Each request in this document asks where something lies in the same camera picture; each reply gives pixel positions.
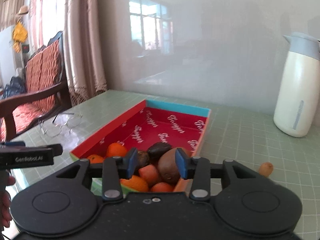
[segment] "hat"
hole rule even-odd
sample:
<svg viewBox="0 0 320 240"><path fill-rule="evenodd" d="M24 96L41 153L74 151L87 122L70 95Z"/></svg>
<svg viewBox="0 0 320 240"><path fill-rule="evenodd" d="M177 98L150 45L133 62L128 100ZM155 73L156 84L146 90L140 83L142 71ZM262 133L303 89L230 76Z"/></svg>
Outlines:
<svg viewBox="0 0 320 240"><path fill-rule="evenodd" d="M18 12L18 15L25 15L29 12L29 7L28 5L22 5L19 12Z"/></svg>

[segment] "chair armrest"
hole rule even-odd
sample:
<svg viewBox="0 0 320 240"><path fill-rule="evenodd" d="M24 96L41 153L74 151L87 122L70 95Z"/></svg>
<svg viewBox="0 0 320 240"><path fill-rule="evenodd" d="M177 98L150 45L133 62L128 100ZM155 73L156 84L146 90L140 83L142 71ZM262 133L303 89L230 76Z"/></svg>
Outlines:
<svg viewBox="0 0 320 240"><path fill-rule="evenodd" d="M52 87L34 93L16 95L0 101L0 118L12 114L18 106L38 101L58 93L67 87L67 82L60 82Z"/></svg>
<svg viewBox="0 0 320 240"><path fill-rule="evenodd" d="M16 125L14 122L12 112L20 105L31 103L33 101L47 98L51 95L57 94L59 91L68 87L66 81L60 82L52 87L46 88L34 93L21 94L13 96L0 101L0 118L4 117L6 126L6 138L5 140L12 140L17 136Z"/></svg>

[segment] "human hand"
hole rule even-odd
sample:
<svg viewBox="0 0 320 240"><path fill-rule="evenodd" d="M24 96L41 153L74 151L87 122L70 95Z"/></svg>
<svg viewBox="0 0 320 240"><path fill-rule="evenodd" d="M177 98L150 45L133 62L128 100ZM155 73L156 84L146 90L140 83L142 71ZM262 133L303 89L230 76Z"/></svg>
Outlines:
<svg viewBox="0 0 320 240"><path fill-rule="evenodd" d="M16 183L16 179L12 176L9 176L7 186L12 186ZM10 221L12 220L12 216L9 211L9 207L11 204L11 197L8 191L5 191L2 198L2 225L6 228L10 226Z"/></svg>

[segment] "orange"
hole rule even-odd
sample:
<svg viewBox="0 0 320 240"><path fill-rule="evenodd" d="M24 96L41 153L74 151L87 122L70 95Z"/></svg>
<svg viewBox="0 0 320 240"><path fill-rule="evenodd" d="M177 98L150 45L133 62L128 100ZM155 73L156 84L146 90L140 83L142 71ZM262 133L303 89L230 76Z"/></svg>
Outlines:
<svg viewBox="0 0 320 240"><path fill-rule="evenodd" d="M96 154L92 154L89 157L87 157L88 160L90 160L90 163L103 163L104 158L96 155Z"/></svg>
<svg viewBox="0 0 320 240"><path fill-rule="evenodd" d="M127 149L120 143L111 143L108 147L106 157L121 156L127 154Z"/></svg>
<svg viewBox="0 0 320 240"><path fill-rule="evenodd" d="M131 179L120 179L120 183L141 192L147 192L149 190L148 183L136 175L133 175Z"/></svg>
<svg viewBox="0 0 320 240"><path fill-rule="evenodd" d="M172 192L174 187L166 182L160 182L155 184L150 191L152 192Z"/></svg>
<svg viewBox="0 0 320 240"><path fill-rule="evenodd" d="M152 164L139 169L138 172L139 176L148 183L149 187L152 187L154 184L161 181L158 170Z"/></svg>

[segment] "carrot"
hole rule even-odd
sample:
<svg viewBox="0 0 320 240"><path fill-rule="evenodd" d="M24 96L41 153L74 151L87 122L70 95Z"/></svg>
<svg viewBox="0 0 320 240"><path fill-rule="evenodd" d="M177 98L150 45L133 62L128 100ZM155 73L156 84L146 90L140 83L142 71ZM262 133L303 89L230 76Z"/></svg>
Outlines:
<svg viewBox="0 0 320 240"><path fill-rule="evenodd" d="M149 189L148 183L143 178L135 175L131 179L120 179L120 183L140 192L147 192Z"/></svg>
<svg viewBox="0 0 320 240"><path fill-rule="evenodd" d="M158 170L152 164L139 169L139 175L148 183L149 187L161 181Z"/></svg>
<svg viewBox="0 0 320 240"><path fill-rule="evenodd" d="M151 192L172 192L174 190L174 187L166 182L160 182L155 184L151 188Z"/></svg>

